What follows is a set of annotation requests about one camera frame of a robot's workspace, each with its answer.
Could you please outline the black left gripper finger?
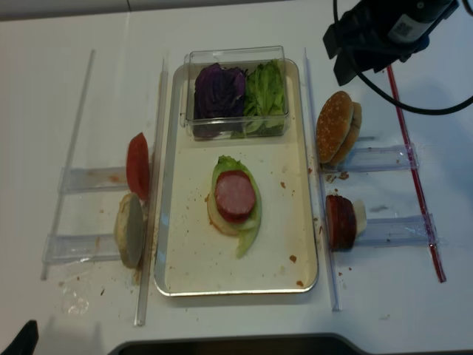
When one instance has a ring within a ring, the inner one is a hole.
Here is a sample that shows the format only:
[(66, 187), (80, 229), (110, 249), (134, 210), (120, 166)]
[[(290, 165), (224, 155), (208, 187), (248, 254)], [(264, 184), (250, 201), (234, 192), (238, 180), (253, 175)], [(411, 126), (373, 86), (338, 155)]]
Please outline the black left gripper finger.
[(38, 343), (38, 323), (28, 321), (1, 355), (33, 355)]

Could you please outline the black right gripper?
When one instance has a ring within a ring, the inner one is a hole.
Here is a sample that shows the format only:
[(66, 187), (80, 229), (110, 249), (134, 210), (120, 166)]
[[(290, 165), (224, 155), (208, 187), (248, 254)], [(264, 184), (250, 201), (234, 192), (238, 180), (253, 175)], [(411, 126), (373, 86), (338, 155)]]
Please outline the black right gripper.
[(361, 72), (382, 71), (405, 62), (429, 46), (429, 34), (447, 19), (457, 1), (360, 1), (331, 24), (323, 41), (339, 84), (355, 76), (349, 59)]

